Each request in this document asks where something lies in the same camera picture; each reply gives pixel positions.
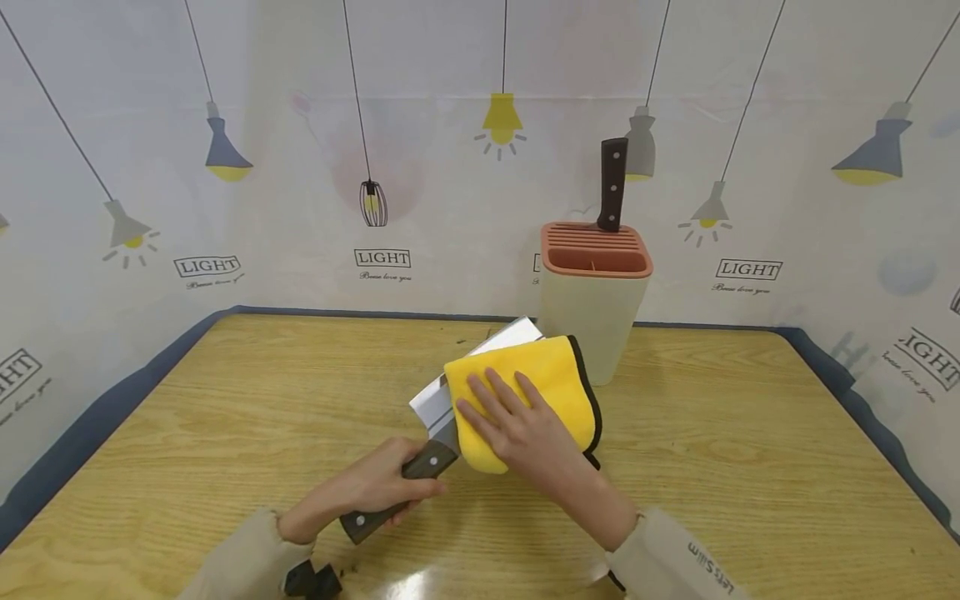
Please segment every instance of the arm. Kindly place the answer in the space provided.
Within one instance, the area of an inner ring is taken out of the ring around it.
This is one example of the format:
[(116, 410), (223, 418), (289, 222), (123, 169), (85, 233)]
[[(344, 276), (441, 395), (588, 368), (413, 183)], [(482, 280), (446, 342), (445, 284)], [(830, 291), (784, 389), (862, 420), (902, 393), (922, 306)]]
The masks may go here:
[(421, 500), (445, 492), (435, 479), (403, 479), (400, 468), (423, 443), (391, 438), (310, 491), (289, 511), (261, 509), (206, 557), (180, 600), (282, 598), (287, 572), (313, 554), (320, 532), (352, 511), (376, 512), (409, 501), (387, 526), (396, 526)]
[(742, 598), (696, 539), (663, 511), (642, 515), (634, 502), (593, 468), (564, 424), (523, 373), (516, 381), (529, 406), (492, 369), (468, 379), (488, 417), (458, 399), (457, 408), (493, 452), (555, 502), (604, 550), (632, 596)]

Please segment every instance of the knife handle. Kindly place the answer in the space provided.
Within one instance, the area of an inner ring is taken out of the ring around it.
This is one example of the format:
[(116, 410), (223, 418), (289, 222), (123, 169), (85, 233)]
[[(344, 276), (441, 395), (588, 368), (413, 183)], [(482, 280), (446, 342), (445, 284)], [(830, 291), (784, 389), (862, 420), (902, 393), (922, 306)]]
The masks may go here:
[(620, 231), (623, 210), (623, 184), (627, 179), (627, 138), (615, 137), (600, 142), (600, 218), (597, 226), (604, 231)]
[[(429, 440), (417, 456), (400, 469), (404, 479), (436, 479), (447, 467), (453, 464), (459, 455), (436, 440)], [(385, 511), (361, 513), (353, 511), (340, 517), (340, 524), (354, 544), (359, 544), (379, 529), (391, 516), (396, 515), (409, 502), (400, 502)]]

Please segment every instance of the orange knife block top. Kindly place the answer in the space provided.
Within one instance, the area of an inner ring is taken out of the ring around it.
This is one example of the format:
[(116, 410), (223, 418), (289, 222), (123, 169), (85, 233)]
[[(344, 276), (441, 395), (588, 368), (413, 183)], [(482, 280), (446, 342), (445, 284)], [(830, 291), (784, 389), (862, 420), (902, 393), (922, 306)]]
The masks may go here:
[(540, 229), (540, 261), (558, 275), (643, 279), (654, 271), (636, 229), (617, 233), (592, 223), (554, 222)]

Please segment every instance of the sleeve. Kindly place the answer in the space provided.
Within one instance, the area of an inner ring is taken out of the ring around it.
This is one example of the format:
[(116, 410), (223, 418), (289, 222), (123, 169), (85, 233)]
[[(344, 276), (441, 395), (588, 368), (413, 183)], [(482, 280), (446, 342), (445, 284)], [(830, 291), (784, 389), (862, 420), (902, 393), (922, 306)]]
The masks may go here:
[(706, 548), (670, 515), (653, 509), (607, 561), (629, 598), (749, 600)]
[(285, 541), (276, 513), (260, 509), (213, 549), (179, 600), (269, 600), (283, 597), (287, 572), (310, 558), (313, 544)]

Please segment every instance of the cleaver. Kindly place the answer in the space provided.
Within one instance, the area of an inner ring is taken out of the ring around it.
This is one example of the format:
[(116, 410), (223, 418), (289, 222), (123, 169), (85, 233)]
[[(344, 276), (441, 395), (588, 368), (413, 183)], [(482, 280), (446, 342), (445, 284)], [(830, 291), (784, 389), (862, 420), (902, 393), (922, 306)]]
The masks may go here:
[[(497, 331), (469, 354), (519, 346), (542, 338), (543, 334), (529, 318), (520, 317)], [(446, 375), (437, 377), (414, 396), (414, 399), (410, 400), (410, 408), (414, 409), (426, 427), (429, 439), (423, 450), (400, 469), (400, 475), (406, 479), (436, 479), (460, 458), (457, 421), (453, 417), (453, 402), (450, 388), (446, 385)], [(347, 513), (340, 517), (340, 524), (350, 540), (358, 544), (390, 520), (391, 516), (402, 511), (406, 505), (406, 502), (401, 502), (378, 513)]]

